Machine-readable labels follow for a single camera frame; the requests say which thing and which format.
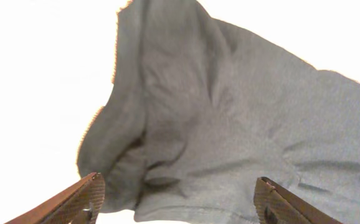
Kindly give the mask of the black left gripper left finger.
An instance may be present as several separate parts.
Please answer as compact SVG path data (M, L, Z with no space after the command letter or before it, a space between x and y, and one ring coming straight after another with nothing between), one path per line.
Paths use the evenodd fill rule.
M7 224L94 224L104 199L104 178L92 172Z

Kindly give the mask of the dark teal t-shirt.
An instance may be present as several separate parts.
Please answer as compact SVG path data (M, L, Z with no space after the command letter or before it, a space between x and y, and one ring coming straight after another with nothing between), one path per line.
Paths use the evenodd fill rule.
M81 176L105 178L102 212L253 223L265 176L360 223L360 84L197 1L133 1L116 52L112 94L77 160Z

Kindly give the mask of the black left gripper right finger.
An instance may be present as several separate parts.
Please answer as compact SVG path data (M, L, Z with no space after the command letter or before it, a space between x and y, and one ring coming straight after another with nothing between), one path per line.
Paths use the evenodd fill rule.
M257 179L253 204L260 224L341 224L268 177Z

